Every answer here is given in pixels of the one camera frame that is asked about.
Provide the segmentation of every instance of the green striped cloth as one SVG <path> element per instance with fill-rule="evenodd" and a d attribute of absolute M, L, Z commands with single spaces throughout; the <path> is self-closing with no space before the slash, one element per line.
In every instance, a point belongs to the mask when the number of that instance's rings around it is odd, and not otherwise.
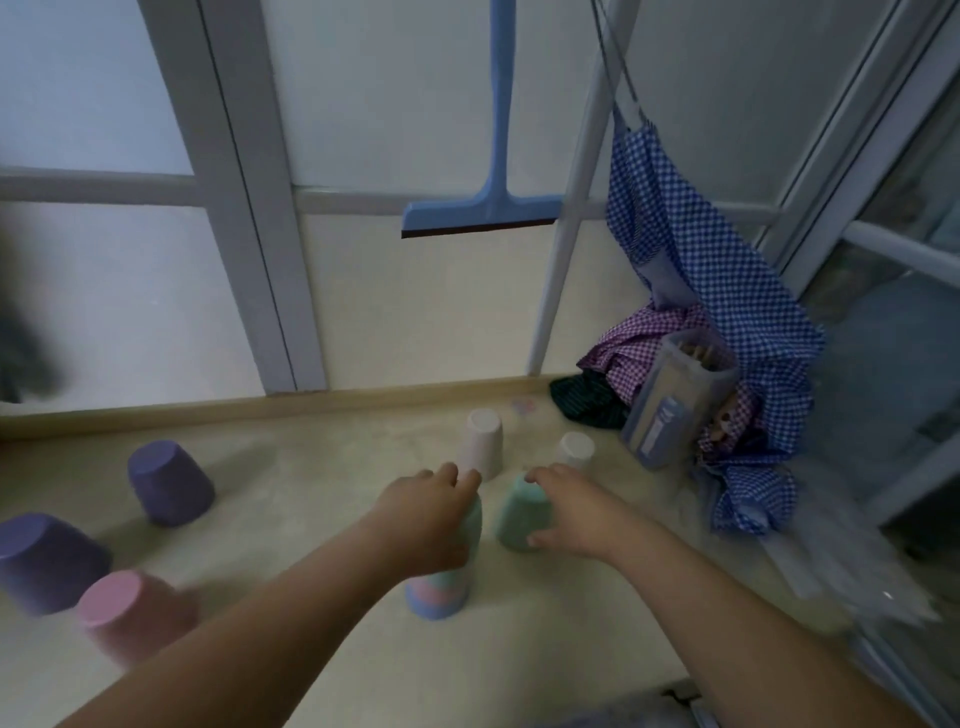
<path fill-rule="evenodd" d="M 607 379 L 590 369 L 551 381 L 550 398 L 564 417 L 581 425 L 622 429 L 630 414 L 630 407 L 620 400 Z"/>

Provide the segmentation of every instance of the string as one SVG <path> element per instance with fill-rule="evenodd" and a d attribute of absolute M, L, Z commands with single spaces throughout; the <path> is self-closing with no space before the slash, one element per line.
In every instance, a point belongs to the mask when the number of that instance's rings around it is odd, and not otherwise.
<path fill-rule="evenodd" d="M 613 99 L 613 102 L 616 103 L 616 88 L 613 85 L 613 76 L 611 75 L 610 71 L 610 61 L 607 59 L 607 48 L 606 43 L 604 42 L 603 30 L 600 28 L 600 14 L 597 12 L 598 4 L 600 5 L 600 12 L 603 14 L 604 24 L 607 26 L 608 35 L 613 43 L 613 49 L 616 51 L 617 59 L 620 61 L 620 68 L 623 71 L 623 77 L 627 82 L 627 88 L 630 91 L 630 97 L 636 104 L 636 110 L 640 116 L 640 121 L 646 124 L 648 123 L 647 115 L 643 112 L 643 107 L 640 105 L 640 100 L 637 98 L 634 80 L 630 77 L 630 69 L 627 68 L 627 59 L 624 57 L 623 51 L 620 48 L 620 43 L 616 39 L 616 33 L 613 30 L 610 18 L 607 16 L 607 9 L 604 8 L 601 0 L 590 0 L 590 10 L 593 12 L 593 27 L 596 29 L 597 43 L 600 44 L 600 56 L 603 59 L 604 75 L 607 77 L 607 86 L 610 88 L 610 95 Z"/>

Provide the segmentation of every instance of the checkered fabric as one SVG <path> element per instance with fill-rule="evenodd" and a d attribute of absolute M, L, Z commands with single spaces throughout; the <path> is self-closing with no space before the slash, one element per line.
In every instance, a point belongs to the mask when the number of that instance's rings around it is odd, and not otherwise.
<path fill-rule="evenodd" d="M 654 366 L 662 338 L 685 328 L 709 326 L 700 305 L 657 311 L 648 304 L 601 336 L 577 366 L 605 374 L 617 396 L 630 406 Z"/>
<path fill-rule="evenodd" d="M 797 507 L 797 483 L 787 469 L 739 465 L 723 470 L 727 490 L 713 506 L 714 528 L 764 536 L 780 530 Z"/>
<path fill-rule="evenodd" d="M 772 509 L 769 523 L 781 522 L 774 511 L 792 511 L 792 477 L 736 466 L 779 463 L 796 450 L 813 402 L 806 371 L 823 350 L 824 335 L 760 254 L 681 176 L 663 151 L 656 128 L 647 122 L 631 131 L 616 108 L 613 118 L 607 203 L 613 237 L 635 270 L 666 249 L 760 401 L 766 450 L 746 457 L 735 453 L 723 461 L 728 492 L 721 502 L 734 509 L 737 503 L 760 503 Z M 758 497 L 757 491 L 764 489 Z M 751 520 L 744 518 L 744 523 Z M 754 532 L 738 519 L 718 519 L 715 512 L 714 525 L 724 523 Z"/>
<path fill-rule="evenodd" d="M 726 423 L 724 428 L 727 437 L 720 443 L 714 443 L 710 440 L 710 425 L 706 425 L 704 431 L 700 434 L 700 439 L 697 440 L 697 447 L 709 461 L 715 462 L 722 456 L 733 452 L 733 448 L 747 430 L 747 425 L 754 421 L 759 409 L 759 400 L 743 381 L 736 383 L 735 391 L 736 407 L 731 413 L 730 421 Z"/>

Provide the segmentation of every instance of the squeegee handle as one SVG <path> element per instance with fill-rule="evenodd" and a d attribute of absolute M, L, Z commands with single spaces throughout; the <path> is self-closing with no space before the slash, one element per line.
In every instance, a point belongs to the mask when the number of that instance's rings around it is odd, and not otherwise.
<path fill-rule="evenodd" d="M 490 191 L 507 192 L 507 136 L 514 92 L 516 0 L 490 2 L 490 80 L 493 86 L 493 154 Z"/>

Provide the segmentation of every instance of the blue gingham cloth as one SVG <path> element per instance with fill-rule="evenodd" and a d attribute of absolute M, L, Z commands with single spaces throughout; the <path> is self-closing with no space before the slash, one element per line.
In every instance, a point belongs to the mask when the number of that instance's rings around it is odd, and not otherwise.
<path fill-rule="evenodd" d="M 663 151 L 657 129 L 632 131 L 614 108 L 607 225 L 637 274 L 666 251 L 680 277 L 706 308 L 713 327 L 736 354 L 743 380 L 761 401 L 765 447 L 736 450 L 717 466 L 727 490 L 713 525 L 765 533 L 789 520 L 796 487 L 770 466 L 797 449 L 813 403 L 807 368 L 824 348 L 780 278 L 727 219 L 685 180 Z M 756 509 L 766 514 L 758 522 Z M 738 513 L 747 514 L 738 518 Z"/>

